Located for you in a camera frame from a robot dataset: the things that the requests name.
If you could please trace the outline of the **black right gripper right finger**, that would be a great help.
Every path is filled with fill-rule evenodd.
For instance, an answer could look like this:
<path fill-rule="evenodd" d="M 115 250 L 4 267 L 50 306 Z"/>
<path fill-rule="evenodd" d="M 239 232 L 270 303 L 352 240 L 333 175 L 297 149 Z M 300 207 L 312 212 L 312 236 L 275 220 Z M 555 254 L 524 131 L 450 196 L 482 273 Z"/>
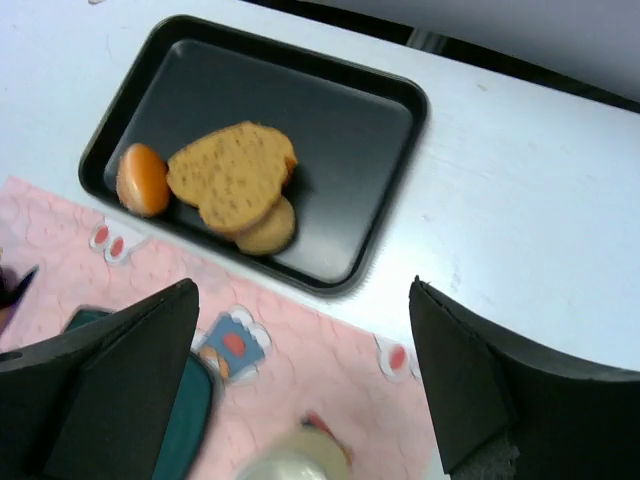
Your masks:
<path fill-rule="evenodd" d="M 639 375 L 514 333 L 415 280 L 412 334 L 453 479 L 635 479 Z"/>

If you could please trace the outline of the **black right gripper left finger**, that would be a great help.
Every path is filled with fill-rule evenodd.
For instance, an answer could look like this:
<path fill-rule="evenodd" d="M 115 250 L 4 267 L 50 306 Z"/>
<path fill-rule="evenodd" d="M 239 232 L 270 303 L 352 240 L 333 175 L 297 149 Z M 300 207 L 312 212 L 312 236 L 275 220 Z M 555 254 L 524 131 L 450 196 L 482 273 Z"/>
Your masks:
<path fill-rule="evenodd" d="M 198 316 L 198 287 L 183 279 L 3 353 L 2 478 L 151 478 Z"/>

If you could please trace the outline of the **heart bread slice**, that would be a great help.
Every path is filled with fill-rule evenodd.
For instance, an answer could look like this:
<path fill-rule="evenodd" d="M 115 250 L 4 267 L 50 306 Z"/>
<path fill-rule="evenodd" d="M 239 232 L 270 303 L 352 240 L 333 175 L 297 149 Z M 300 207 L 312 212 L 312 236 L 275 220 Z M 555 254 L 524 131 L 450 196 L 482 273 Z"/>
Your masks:
<path fill-rule="evenodd" d="M 167 183 L 214 232 L 234 235 L 259 222 L 282 196 L 297 158 L 281 131 L 243 122 L 210 133 L 168 161 Z"/>

